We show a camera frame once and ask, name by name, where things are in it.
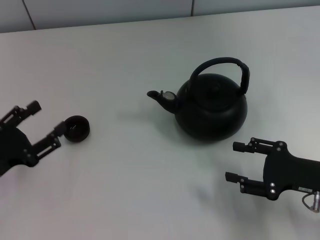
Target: robotic arm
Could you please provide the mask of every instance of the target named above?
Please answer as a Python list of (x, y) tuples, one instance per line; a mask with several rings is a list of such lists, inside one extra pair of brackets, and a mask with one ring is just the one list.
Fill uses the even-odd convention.
[[(80, 142), (79, 138), (73, 138), (73, 136), (79, 136), (79, 133), (81, 141), (89, 135), (88, 120), (81, 116), (73, 116), (59, 123), (45, 138), (32, 145), (17, 126), (40, 110), (40, 104), (33, 101), (26, 106), (26, 109), (15, 106), (0, 120), (0, 176), (16, 165), (34, 167), (40, 159), (61, 147), (58, 137), (62, 135), (72, 142)], [(79, 122), (80, 118), (85, 119), (85, 124)]]
[[(284, 141), (267, 141), (252, 137), (245, 145), (233, 143), (237, 152), (260, 153), (267, 155), (263, 168), (263, 181), (250, 180), (235, 173), (226, 172), (225, 179), (240, 183), (240, 192), (275, 201), (285, 190), (307, 193), (303, 204), (315, 213), (320, 212), (320, 162), (291, 155)], [(305, 198), (314, 195), (313, 206), (305, 203)]]

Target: white wall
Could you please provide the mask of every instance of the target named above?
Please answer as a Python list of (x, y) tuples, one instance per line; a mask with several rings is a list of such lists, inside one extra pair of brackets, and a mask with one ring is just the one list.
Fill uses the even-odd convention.
[(195, 0), (194, 15), (224, 14), (315, 5), (320, 5), (320, 0)]
[(25, 0), (37, 29), (189, 17), (192, 0)]
[(0, 33), (33, 30), (22, 0), (0, 0)]

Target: small black bowl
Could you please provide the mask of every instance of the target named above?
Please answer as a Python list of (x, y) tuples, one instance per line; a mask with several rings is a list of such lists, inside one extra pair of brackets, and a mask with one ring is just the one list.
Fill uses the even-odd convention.
[(70, 142), (82, 142), (90, 133), (89, 121), (83, 116), (71, 116), (64, 123), (66, 125), (64, 137)]

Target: black kettle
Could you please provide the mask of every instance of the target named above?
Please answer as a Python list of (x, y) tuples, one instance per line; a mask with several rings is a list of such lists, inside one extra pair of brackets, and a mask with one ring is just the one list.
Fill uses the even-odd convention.
[[(238, 86), (220, 74), (201, 74), (216, 64), (237, 64), (242, 70)], [(180, 127), (199, 140), (223, 140), (235, 134), (247, 117), (245, 93), (250, 71), (236, 58), (220, 57), (202, 63), (175, 95), (170, 91), (149, 91), (147, 95), (175, 115)]]

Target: kettle lid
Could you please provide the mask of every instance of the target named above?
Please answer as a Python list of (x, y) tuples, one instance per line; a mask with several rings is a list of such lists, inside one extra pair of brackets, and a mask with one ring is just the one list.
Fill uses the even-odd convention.
[(219, 111), (234, 104), (240, 87), (230, 78), (214, 73), (197, 76), (192, 85), (192, 98), (198, 105), (210, 111)]

